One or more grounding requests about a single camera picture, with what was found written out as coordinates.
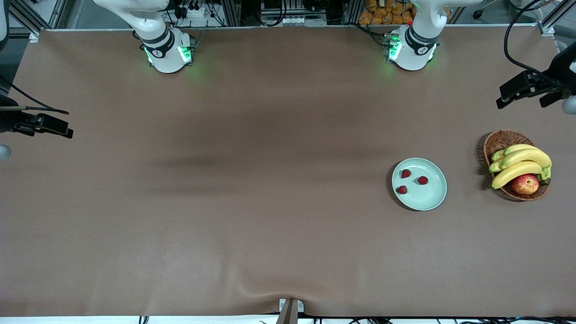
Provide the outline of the pale green round plate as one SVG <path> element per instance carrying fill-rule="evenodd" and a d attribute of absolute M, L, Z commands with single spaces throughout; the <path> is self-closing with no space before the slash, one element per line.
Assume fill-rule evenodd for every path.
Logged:
<path fill-rule="evenodd" d="M 403 169 L 409 169 L 412 176 L 409 179 L 401 179 Z M 417 179 L 426 176 L 428 184 L 420 185 Z M 414 211 L 431 211 L 437 208 L 445 200 L 448 193 L 448 182 L 439 166 L 430 160 L 411 157 L 398 162 L 391 173 L 391 192 L 397 199 Z M 396 188 L 407 186 L 408 193 L 399 194 Z"/>

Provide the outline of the brown wicker basket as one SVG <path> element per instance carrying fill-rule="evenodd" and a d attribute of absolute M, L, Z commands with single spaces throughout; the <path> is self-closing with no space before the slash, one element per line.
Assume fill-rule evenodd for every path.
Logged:
<path fill-rule="evenodd" d="M 506 149 L 512 145 L 517 144 L 527 144 L 534 146 L 534 143 L 529 138 L 513 130 L 498 130 L 488 135 L 483 144 L 484 158 L 486 160 L 488 167 L 492 163 L 491 156 L 494 153 L 496 153 L 498 150 Z M 491 174 L 492 180 L 495 178 L 497 174 L 498 173 Z M 545 196 L 546 193 L 549 191 L 550 175 L 551 175 L 551 166 L 548 168 L 544 168 L 541 174 L 535 174 L 535 176 L 540 181 L 540 188 L 537 190 L 537 192 L 531 195 L 517 195 L 516 193 L 514 193 L 512 191 L 512 187 L 510 184 L 512 181 L 508 182 L 499 190 L 502 191 L 502 193 L 509 196 L 514 201 L 535 201 Z"/>

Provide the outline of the yellow banana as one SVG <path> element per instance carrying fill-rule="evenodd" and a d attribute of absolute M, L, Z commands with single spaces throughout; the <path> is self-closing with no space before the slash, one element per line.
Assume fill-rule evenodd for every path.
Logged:
<path fill-rule="evenodd" d="M 542 166 L 532 161 L 525 161 L 516 163 L 504 170 L 500 171 L 492 180 L 491 187 L 493 189 L 500 189 L 508 182 L 525 174 L 541 174 L 543 172 Z"/>
<path fill-rule="evenodd" d="M 537 147 L 533 146 L 533 145 L 527 145 L 527 144 L 517 144 L 517 145 L 512 145 L 508 148 L 506 148 L 505 150 L 503 150 L 503 154 L 506 156 L 508 154 L 511 154 L 513 152 L 516 152 L 517 150 L 522 150 L 522 149 L 533 149 L 533 150 L 539 150 Z"/>
<path fill-rule="evenodd" d="M 544 152 L 538 149 L 520 149 L 506 155 L 500 166 L 506 169 L 520 162 L 535 162 L 541 168 L 548 168 L 552 165 L 551 158 Z"/>

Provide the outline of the aluminium corner strut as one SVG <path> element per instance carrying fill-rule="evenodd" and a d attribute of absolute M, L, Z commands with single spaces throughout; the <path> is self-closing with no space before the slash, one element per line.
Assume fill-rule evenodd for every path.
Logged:
<path fill-rule="evenodd" d="M 548 2 L 550 3 L 549 6 L 552 7 L 537 25 L 542 36 L 554 35 L 554 26 L 570 10 L 574 0 L 549 0 Z"/>
<path fill-rule="evenodd" d="M 47 28 L 45 20 L 25 0 L 9 0 L 9 13 L 22 28 L 30 32 L 29 43 L 37 43 L 43 29 Z"/>

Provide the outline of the red apple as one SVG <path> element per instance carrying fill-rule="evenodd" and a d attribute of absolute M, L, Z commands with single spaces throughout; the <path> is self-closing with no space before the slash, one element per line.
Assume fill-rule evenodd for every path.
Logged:
<path fill-rule="evenodd" d="M 539 179 L 532 174 L 524 174 L 512 180 L 511 189 L 517 195 L 531 195 L 540 188 Z"/>

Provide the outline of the pile of orange buns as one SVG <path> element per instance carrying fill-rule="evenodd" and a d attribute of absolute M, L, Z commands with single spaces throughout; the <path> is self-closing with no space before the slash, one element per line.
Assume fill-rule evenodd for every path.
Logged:
<path fill-rule="evenodd" d="M 360 25 L 410 25 L 418 8 L 410 0 L 364 0 Z"/>

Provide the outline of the white power strip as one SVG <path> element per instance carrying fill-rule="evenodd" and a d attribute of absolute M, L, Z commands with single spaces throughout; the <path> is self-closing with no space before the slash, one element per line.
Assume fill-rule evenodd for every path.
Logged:
<path fill-rule="evenodd" d="M 175 8 L 175 16 L 180 18 L 214 18 L 216 12 L 207 6 L 207 4 L 202 4 L 197 2 L 192 2 L 189 4 L 180 4 Z"/>

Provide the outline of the table cloth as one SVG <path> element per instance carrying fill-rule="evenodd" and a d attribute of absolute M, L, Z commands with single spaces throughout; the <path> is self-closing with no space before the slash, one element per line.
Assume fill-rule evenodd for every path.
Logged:
<path fill-rule="evenodd" d="M 402 71 L 353 27 L 207 30 L 161 74 L 128 31 L 44 31 L 17 86 L 74 137 L 1 134 L 0 316 L 576 316 L 576 116 L 498 109 L 503 27 L 449 27 Z M 483 144 L 517 131 L 549 191 L 491 187 Z M 431 211 L 392 193 L 434 162 Z"/>

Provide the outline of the aluminium frame post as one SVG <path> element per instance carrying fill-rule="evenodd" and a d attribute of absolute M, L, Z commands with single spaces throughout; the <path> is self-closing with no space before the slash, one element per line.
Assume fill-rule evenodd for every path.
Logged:
<path fill-rule="evenodd" d="M 227 27 L 240 27 L 241 0 L 220 0 Z"/>
<path fill-rule="evenodd" d="M 344 25 L 358 24 L 360 14 L 365 9 L 365 0 L 344 0 L 345 11 L 342 18 Z"/>

